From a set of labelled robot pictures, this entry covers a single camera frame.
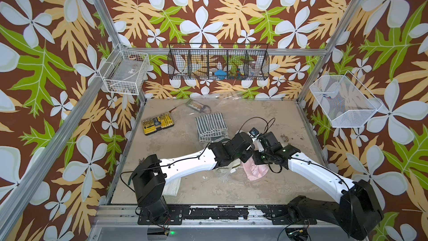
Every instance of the black cable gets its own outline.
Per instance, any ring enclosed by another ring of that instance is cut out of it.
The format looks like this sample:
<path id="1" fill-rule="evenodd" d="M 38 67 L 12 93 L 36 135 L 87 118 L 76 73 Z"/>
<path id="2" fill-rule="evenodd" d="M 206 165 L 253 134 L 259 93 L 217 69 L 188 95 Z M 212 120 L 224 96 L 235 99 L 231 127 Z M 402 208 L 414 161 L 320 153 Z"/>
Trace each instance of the black cable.
<path id="1" fill-rule="evenodd" d="M 267 122 L 264 118 L 261 118 L 260 116 L 254 116 L 254 117 L 252 117 L 252 118 L 248 119 L 247 121 L 245 121 L 245 122 L 242 124 L 241 128 L 238 130 L 238 132 L 240 132 L 240 131 L 241 131 L 241 129 L 243 128 L 243 126 L 244 126 L 248 121 L 250 121 L 251 119 L 254 119 L 254 118 L 260 118 L 260 119 L 262 119 L 264 122 L 266 122 L 266 126 L 268 126 L 268 125 L 269 125 L 269 124 L 268 124 L 268 122 Z"/>
<path id="2" fill-rule="evenodd" d="M 282 166 L 281 165 L 280 165 L 280 170 L 278 172 L 273 171 L 272 168 L 270 167 L 270 165 L 272 165 L 272 164 L 268 164 L 267 165 L 269 167 L 270 171 L 272 171 L 273 173 L 281 173 L 281 171 L 282 171 Z"/>

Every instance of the pink cloth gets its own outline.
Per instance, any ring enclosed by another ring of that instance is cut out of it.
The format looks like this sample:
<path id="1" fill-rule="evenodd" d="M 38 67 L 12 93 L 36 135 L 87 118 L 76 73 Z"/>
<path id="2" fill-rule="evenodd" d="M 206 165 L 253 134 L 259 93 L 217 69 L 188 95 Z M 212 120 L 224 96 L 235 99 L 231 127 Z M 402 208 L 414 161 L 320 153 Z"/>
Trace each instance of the pink cloth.
<path id="1" fill-rule="evenodd" d="M 268 172 L 269 169 L 267 165 L 254 164 L 253 157 L 250 157 L 246 163 L 241 161 L 241 165 L 250 181 L 260 179 Z"/>

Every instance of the white mesh basket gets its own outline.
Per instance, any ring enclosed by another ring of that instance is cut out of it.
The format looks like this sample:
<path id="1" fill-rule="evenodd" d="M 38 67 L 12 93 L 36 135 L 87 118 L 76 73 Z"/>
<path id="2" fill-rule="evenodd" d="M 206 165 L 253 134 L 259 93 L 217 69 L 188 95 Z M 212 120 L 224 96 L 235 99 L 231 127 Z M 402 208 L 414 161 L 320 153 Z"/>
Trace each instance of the white mesh basket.
<path id="1" fill-rule="evenodd" d="M 309 89 L 332 127 L 361 127 L 382 107 L 382 101 L 349 71 L 345 75 L 321 76 Z"/>
<path id="2" fill-rule="evenodd" d="M 121 50 L 104 73 L 103 81 L 108 92 L 138 95 L 150 65 L 148 54 Z"/>

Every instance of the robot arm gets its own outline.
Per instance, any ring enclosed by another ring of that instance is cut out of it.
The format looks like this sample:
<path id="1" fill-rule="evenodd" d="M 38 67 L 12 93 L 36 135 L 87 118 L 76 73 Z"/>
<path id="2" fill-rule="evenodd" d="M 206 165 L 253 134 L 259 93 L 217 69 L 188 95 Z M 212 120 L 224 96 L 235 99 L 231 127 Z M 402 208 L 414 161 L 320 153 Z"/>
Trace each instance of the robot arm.
<path id="1" fill-rule="evenodd" d="M 179 158 L 158 160 L 155 154 L 148 156 L 131 175 L 138 206 L 146 208 L 156 222 L 168 213 L 162 197 L 166 183 L 198 171 L 227 166 L 237 158 L 245 163 L 251 156 L 255 164 L 277 164 L 302 175 L 335 200 L 325 202 L 300 195 L 288 204 L 291 221 L 313 218 L 331 222 L 349 236 L 362 240 L 383 219 L 370 184 L 335 174 L 299 149 L 291 145 L 282 147 L 272 132 L 260 135 L 256 129 L 249 134 L 240 132 L 231 140 L 213 142 L 199 152 Z"/>

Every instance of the concrete surface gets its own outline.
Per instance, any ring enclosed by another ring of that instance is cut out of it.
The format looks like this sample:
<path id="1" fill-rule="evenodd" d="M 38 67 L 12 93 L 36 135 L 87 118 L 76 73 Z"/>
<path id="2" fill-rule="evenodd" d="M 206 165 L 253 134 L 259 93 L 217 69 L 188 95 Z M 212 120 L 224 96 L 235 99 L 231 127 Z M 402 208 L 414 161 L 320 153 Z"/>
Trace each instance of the concrete surface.
<path id="1" fill-rule="evenodd" d="M 306 153 L 314 161 L 318 158 L 312 148 L 307 132 L 300 119 L 294 101 L 257 101 L 244 99 L 200 99 L 199 102 L 211 107 L 212 112 L 222 112 L 232 138 L 243 122 L 253 116 L 266 120 L 276 118 L 270 128 L 282 145 L 292 144 Z M 143 118 L 150 118 L 172 111 L 175 125 L 149 136 L 144 135 L 141 122 L 135 134 L 123 171 L 132 171 L 139 160 L 150 154 L 158 158 L 175 158 L 202 150 L 205 145 L 199 143 L 195 126 L 195 117 L 199 115 L 184 105 L 187 100 L 148 100 Z M 244 131 L 256 127 L 265 128 L 265 122 L 252 119 L 243 127 Z M 129 174 L 123 174 L 128 181 Z M 332 201 L 332 198 L 312 182 L 299 174 L 283 169 L 275 174 L 271 171 L 255 181 L 249 181 L 242 168 L 226 176 L 218 170 L 197 172 L 181 178 L 177 196 L 165 196 L 169 204 L 286 204 L 298 195 Z M 119 181 L 113 194 L 112 204 L 136 204 L 135 194 Z"/>

